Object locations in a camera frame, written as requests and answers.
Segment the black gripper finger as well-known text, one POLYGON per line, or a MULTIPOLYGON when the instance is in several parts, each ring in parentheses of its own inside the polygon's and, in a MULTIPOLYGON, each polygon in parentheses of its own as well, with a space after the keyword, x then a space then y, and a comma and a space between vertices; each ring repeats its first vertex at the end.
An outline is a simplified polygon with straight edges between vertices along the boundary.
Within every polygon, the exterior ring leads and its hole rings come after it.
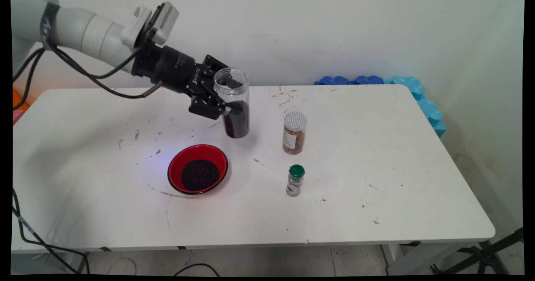
POLYGON ((208 119, 216 120, 220 116, 235 117, 243 112, 243 95, 228 95, 216 93, 215 95, 190 94, 191 105, 189 112, 208 119))
POLYGON ((214 79, 214 82, 220 87, 224 89, 239 89, 243 86, 243 81, 240 81, 238 76, 234 77, 230 71, 224 71, 219 77, 215 76, 222 69, 229 69, 229 66, 216 58, 206 55, 203 64, 206 66, 203 76, 214 79))

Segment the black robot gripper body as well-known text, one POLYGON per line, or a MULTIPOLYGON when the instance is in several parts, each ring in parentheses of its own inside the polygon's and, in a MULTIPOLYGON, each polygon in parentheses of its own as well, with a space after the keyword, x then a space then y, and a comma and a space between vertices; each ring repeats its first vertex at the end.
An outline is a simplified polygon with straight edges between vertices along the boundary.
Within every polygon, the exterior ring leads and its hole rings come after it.
POLYGON ((203 61, 197 63, 195 58, 172 47, 160 47, 154 42, 145 42, 136 54, 132 64, 132 74, 147 77, 153 84, 178 94, 215 95, 214 79, 204 77, 206 69, 203 61))

